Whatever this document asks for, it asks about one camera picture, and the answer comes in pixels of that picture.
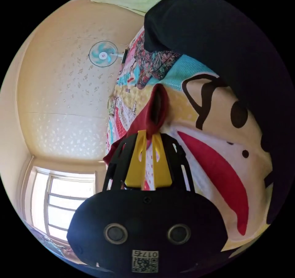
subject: qr code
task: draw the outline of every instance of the qr code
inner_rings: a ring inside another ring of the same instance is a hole
[[[132,272],[157,273],[158,272],[158,251],[132,251]]]

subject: wall fan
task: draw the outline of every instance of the wall fan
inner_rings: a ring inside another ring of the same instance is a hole
[[[98,67],[108,67],[112,65],[118,57],[123,54],[118,53],[118,48],[110,41],[100,41],[92,46],[89,51],[89,59],[92,64]]]

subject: floral pattern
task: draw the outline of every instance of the floral pattern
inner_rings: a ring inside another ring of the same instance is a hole
[[[181,54],[173,51],[148,52],[144,49],[144,33],[136,44],[134,59],[140,67],[140,75],[136,87],[143,89],[151,77],[162,80]]]

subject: black cloth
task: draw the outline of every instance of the black cloth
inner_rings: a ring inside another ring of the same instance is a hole
[[[295,90],[287,69],[265,34],[224,0],[161,0],[144,18],[144,48],[186,54],[230,86],[262,130],[272,158],[270,224],[295,177]]]

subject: bed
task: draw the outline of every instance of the bed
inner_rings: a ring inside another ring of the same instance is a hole
[[[224,250],[242,246],[268,227],[266,215],[272,185],[265,188],[264,178],[271,172],[272,164],[270,155],[260,146],[260,128],[218,75],[186,55],[175,62],[162,80],[152,77],[144,89],[138,89],[135,84],[140,68],[134,53],[142,33],[143,27],[131,41],[108,101],[106,154],[147,104],[154,85],[163,84],[169,97],[169,111],[160,131],[182,145],[195,192],[220,210],[229,236]],[[146,158],[144,190],[154,190],[151,146]]]

